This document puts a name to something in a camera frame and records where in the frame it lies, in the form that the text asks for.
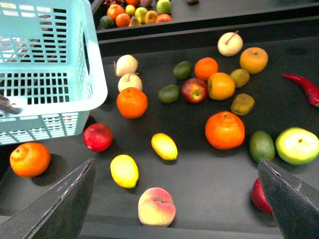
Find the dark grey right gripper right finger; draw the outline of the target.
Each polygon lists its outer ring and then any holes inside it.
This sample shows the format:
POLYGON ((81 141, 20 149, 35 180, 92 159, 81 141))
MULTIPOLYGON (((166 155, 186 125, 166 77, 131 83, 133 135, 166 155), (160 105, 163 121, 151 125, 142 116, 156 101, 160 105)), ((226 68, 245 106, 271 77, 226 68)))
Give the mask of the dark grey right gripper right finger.
POLYGON ((285 239, 319 237, 319 191, 269 160, 258 164, 258 176, 285 239))

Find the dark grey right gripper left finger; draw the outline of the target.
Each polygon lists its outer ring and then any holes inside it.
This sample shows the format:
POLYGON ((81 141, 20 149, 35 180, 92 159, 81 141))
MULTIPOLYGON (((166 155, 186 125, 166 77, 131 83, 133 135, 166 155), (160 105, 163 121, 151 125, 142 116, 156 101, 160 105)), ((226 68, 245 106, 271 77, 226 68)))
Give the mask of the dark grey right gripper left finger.
POLYGON ((95 181, 88 159, 31 204, 2 222, 2 239, 76 239, 82 230, 95 181))

